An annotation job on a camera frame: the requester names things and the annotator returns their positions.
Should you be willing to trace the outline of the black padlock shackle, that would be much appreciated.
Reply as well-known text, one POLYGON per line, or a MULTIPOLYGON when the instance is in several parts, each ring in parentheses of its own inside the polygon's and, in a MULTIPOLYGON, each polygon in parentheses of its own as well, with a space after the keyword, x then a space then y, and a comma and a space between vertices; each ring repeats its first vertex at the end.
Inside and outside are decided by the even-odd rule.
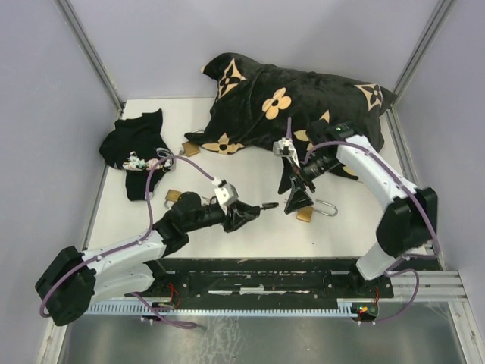
POLYGON ((278 202, 266 202, 260 205, 261 210, 275 209, 279 206, 278 202))

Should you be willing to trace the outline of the medium brass padlock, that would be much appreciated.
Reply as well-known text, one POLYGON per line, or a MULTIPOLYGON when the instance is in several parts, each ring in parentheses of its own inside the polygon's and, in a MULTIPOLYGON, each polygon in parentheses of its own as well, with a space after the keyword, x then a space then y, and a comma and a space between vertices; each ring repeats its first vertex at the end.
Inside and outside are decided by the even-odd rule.
POLYGON ((178 201, 180 195, 182 194, 179 190, 169 189, 164 198, 164 207, 169 209, 174 203, 178 201))

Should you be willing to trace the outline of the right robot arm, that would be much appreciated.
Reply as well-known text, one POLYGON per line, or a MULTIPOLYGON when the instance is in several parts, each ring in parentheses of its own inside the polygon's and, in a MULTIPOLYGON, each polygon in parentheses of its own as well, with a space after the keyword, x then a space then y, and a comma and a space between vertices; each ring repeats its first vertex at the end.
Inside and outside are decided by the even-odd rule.
POLYGON ((283 160, 279 192, 289 194, 286 214, 312 206, 314 180, 340 166, 354 171, 383 209, 374 245, 347 279, 351 293, 364 297, 375 288, 376 278, 415 257, 413 249, 437 241, 437 193, 399 175, 351 121, 314 121, 306 134, 312 147, 304 158, 299 158, 290 135, 273 144, 274 155, 283 160))

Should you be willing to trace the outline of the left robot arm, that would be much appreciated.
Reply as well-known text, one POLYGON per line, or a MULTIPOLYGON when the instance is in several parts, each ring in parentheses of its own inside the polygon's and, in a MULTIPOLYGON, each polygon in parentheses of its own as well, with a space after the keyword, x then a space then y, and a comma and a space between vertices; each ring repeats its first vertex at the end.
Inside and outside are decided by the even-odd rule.
POLYGON ((187 245, 189 233, 215 225, 230 233, 257 219, 263 209, 238 199, 227 206, 203 204, 199 194, 185 192, 144 234, 92 250, 65 247, 35 284, 39 314, 64 326, 104 300, 144 291, 161 295, 167 276, 152 266, 187 245))

